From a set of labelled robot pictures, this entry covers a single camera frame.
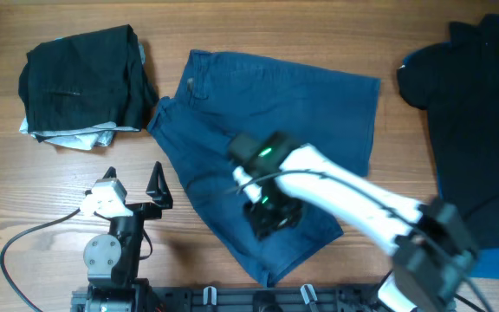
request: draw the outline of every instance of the t-shirt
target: t-shirt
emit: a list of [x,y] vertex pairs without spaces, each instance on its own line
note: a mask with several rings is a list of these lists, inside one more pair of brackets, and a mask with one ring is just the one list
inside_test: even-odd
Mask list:
[[400,93],[427,111],[440,195],[499,248],[499,16],[450,23],[450,37],[405,59]]

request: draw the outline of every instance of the black sleeve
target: black sleeve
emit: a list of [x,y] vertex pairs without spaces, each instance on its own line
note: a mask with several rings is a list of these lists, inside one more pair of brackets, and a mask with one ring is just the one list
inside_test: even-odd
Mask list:
[[447,43],[439,43],[421,49],[404,59],[398,69],[399,93],[411,106],[427,109],[432,92],[437,89],[439,71],[437,58]]

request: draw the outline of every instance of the black shirt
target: black shirt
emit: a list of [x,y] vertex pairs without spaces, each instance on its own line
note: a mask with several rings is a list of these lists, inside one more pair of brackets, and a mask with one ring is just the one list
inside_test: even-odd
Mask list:
[[499,16],[450,23],[450,36],[406,59],[400,93],[427,110],[441,195],[481,247],[499,247]]

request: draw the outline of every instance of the wood grain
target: wood grain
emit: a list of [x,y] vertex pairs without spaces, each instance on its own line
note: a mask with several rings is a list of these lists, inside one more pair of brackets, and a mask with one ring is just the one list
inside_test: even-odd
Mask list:
[[[139,274],[155,286],[256,284],[201,222],[148,133],[121,133],[109,148],[89,153],[38,144],[18,133],[23,104],[16,90],[26,52],[56,37],[130,23],[146,46],[146,72],[161,96],[174,94],[190,49],[242,51],[380,77],[369,179],[428,199],[436,193],[436,181],[425,116],[399,97],[395,69],[411,51],[445,40],[447,22],[476,23],[487,12],[499,13],[499,2],[450,0],[103,2],[0,0],[8,4],[0,5],[0,250],[19,231],[74,210],[109,166],[117,168],[129,202],[146,200],[146,182],[159,160],[175,208],[146,225],[156,250]],[[84,245],[106,230],[104,222],[79,216],[27,236],[9,251],[10,274],[43,310],[67,311],[70,291],[87,285]],[[281,285],[378,281],[389,263],[367,238],[350,226],[344,230],[344,237]],[[478,282],[499,311],[499,281]],[[0,271],[3,309],[28,310]]]

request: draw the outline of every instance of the stack of folded clothes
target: stack of folded clothes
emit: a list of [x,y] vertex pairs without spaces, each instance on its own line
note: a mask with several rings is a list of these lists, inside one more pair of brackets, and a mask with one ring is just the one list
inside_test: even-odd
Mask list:
[[158,96],[129,25],[45,42],[27,54],[18,93],[22,133],[89,150],[116,131],[140,131]]

